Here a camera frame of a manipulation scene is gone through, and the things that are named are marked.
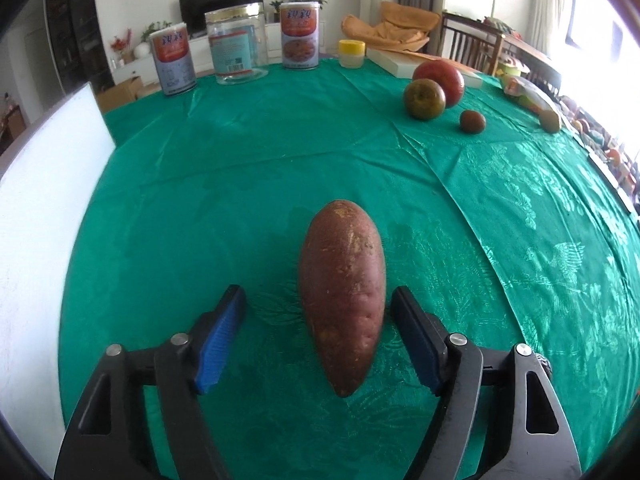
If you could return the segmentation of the green satin tablecloth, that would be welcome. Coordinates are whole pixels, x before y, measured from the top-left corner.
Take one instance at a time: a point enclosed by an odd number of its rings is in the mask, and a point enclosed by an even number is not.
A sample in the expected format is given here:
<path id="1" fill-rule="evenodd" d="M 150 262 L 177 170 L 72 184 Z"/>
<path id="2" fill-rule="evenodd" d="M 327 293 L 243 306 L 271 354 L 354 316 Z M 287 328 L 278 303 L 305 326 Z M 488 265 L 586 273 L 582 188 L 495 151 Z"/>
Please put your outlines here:
<path id="1" fill-rule="evenodd" d="M 429 122 L 378 66 L 273 67 L 107 113 L 115 149 L 70 260 L 61 398 L 110 344 L 156 346 L 237 284 L 202 397 L 235 479 L 399 479 L 436 408 L 393 290 L 473 344 L 528 344 L 591 465 L 639 396 L 639 230 L 566 131 L 497 81 Z"/>

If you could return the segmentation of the dark wooden bench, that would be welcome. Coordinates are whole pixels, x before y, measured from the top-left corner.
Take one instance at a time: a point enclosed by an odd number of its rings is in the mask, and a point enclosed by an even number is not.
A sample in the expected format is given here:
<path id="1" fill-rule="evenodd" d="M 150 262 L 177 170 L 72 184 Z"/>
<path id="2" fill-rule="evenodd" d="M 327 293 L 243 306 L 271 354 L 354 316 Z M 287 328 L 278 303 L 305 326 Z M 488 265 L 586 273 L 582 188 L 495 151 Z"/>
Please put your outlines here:
<path id="1" fill-rule="evenodd" d="M 512 60 L 520 74 L 542 90 L 557 96 L 561 89 L 560 71 L 548 55 L 488 22 L 444 12 L 438 54 L 490 76 L 505 73 L 506 61 Z"/>

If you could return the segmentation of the yellow-green pear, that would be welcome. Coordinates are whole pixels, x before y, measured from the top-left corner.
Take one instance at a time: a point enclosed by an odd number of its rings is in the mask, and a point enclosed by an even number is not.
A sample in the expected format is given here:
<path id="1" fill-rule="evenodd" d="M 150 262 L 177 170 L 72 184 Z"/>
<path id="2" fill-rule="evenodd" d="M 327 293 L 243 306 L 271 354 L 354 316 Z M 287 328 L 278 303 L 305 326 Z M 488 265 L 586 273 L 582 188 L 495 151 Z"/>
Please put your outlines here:
<path id="1" fill-rule="evenodd" d="M 541 110 L 538 120 L 546 133 L 555 134 L 562 129 L 562 119 L 556 110 Z"/>

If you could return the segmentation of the red label tin left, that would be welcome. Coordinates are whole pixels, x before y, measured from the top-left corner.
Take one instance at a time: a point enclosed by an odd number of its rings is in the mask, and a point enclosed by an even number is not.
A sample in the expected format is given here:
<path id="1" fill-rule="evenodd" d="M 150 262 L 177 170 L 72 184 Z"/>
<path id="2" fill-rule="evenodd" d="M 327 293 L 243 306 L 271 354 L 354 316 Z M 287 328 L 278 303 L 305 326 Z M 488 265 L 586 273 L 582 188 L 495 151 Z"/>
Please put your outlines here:
<path id="1" fill-rule="evenodd" d="M 160 88 L 165 96 L 191 90 L 196 83 L 186 24 L 167 26 L 149 36 Z"/>

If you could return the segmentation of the red apple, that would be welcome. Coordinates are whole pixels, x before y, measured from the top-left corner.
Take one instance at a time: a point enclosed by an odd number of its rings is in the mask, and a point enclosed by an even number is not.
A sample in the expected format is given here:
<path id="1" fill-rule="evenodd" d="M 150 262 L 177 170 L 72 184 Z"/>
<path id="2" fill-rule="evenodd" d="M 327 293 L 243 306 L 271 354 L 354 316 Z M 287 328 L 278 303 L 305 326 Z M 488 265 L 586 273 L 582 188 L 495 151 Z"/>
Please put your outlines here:
<path id="1" fill-rule="evenodd" d="M 457 105 L 464 95 L 465 82 L 454 66 L 443 60 L 425 61 L 412 74 L 413 80 L 431 79 L 445 93 L 446 107 Z"/>

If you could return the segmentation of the red label tin right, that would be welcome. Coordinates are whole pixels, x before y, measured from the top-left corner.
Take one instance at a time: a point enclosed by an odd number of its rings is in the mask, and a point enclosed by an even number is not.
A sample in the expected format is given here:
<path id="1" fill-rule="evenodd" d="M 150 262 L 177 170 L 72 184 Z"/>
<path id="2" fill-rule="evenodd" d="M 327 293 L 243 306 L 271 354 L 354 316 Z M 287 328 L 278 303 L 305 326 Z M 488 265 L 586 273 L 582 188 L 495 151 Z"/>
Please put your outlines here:
<path id="1" fill-rule="evenodd" d="M 311 70 L 319 64 L 320 4 L 294 1 L 280 6 L 282 65 Z"/>

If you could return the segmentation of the clear glass jar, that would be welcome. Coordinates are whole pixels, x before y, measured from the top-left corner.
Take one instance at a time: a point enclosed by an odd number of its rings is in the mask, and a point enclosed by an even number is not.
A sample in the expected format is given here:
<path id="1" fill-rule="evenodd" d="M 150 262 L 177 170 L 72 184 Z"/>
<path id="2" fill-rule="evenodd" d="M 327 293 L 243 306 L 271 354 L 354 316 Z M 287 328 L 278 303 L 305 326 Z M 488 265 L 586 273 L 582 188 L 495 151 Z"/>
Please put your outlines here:
<path id="1" fill-rule="evenodd" d="M 268 75 L 264 6 L 230 6 L 205 14 L 207 39 L 218 84 L 240 84 Z"/>

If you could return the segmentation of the red flowers vase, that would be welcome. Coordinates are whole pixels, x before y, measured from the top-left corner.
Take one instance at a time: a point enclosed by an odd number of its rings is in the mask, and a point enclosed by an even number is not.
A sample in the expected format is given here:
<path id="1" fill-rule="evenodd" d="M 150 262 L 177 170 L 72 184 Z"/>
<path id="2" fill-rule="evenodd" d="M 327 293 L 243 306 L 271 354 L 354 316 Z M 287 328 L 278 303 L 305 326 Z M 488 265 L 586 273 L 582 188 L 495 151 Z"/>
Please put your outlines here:
<path id="1" fill-rule="evenodd" d="M 110 43 L 112 51 L 119 56 L 124 64 L 132 62 L 131 37 L 132 31 L 128 28 L 124 36 L 115 36 Z"/>

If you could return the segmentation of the fruit bowl on side table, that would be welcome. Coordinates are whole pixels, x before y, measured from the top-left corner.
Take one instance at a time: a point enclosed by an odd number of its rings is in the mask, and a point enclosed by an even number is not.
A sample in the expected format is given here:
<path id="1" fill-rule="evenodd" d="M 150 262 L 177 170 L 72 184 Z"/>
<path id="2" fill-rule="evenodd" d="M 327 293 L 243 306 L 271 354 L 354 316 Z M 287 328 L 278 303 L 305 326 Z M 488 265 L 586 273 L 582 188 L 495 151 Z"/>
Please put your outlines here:
<path id="1" fill-rule="evenodd" d="M 582 108 L 568 112 L 582 142 L 590 146 L 608 167 L 617 184 L 631 197 L 639 196 L 639 154 L 631 154 L 621 140 L 609 134 Z"/>

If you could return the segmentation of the orange lounge chair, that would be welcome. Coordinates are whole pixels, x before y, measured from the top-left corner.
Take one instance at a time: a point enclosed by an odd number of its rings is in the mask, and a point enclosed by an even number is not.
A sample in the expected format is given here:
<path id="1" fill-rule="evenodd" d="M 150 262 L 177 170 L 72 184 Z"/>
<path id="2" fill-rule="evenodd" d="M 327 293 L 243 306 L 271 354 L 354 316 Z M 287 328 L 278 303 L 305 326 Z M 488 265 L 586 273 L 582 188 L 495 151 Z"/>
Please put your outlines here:
<path id="1" fill-rule="evenodd" d="M 428 44 L 430 33 L 440 22 L 438 13 L 390 1 L 381 3 L 380 17 L 378 24 L 370 25 L 348 14 L 341 24 L 342 33 L 368 48 L 418 52 Z"/>

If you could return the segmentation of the sweet potato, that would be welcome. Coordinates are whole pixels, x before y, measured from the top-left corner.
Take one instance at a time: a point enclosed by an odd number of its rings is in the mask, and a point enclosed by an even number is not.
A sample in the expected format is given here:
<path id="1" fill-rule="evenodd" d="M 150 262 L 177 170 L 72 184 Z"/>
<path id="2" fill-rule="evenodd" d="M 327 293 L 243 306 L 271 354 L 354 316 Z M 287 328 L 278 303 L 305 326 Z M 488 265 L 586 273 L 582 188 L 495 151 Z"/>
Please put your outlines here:
<path id="1" fill-rule="evenodd" d="M 338 396 L 351 396 L 369 373 L 386 299 L 382 240 L 360 206 L 334 200 L 311 220 L 298 289 L 326 378 Z"/>

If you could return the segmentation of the white cardboard box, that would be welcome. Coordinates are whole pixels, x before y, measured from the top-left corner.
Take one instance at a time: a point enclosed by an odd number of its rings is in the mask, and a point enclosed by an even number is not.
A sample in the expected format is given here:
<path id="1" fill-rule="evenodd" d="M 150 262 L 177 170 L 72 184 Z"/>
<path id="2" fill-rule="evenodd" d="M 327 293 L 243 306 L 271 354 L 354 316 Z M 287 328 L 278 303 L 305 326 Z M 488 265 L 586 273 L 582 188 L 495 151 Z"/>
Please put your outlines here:
<path id="1" fill-rule="evenodd" d="M 1 415 L 45 474 L 65 432 L 58 338 L 67 270 L 114 149 L 83 86 L 1 156 Z"/>

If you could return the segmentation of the black display cabinet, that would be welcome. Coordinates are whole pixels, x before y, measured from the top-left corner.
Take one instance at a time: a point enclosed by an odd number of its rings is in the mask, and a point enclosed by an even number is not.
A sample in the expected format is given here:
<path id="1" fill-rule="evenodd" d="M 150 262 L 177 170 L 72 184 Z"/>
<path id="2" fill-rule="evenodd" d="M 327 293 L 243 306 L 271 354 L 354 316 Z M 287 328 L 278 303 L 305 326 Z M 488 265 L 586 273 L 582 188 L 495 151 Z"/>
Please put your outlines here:
<path id="1" fill-rule="evenodd" d="M 65 94 L 87 82 L 96 93 L 114 86 L 96 12 L 96 0 L 44 0 L 47 32 Z"/>

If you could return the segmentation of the green-brown round fruit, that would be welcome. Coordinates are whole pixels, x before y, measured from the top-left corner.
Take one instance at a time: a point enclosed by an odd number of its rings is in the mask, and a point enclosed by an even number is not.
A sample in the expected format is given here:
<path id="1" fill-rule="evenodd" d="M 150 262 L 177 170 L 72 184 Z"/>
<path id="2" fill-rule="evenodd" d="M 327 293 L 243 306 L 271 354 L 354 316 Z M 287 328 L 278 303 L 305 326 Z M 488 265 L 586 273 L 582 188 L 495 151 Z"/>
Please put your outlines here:
<path id="1" fill-rule="evenodd" d="M 439 117 L 446 108 L 444 90 L 431 79 L 411 81 L 402 97 L 409 115 L 422 122 Z"/>

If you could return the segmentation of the small dark red fruit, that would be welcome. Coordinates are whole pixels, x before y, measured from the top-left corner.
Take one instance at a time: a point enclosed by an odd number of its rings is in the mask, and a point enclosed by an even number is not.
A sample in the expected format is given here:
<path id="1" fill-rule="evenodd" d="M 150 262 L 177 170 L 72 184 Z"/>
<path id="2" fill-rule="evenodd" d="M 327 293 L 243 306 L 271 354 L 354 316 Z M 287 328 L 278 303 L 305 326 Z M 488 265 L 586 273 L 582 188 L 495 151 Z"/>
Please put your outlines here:
<path id="1" fill-rule="evenodd" d="M 477 110 L 464 110 L 460 114 L 459 125 L 465 133 L 479 134 L 486 128 L 486 118 Z"/>

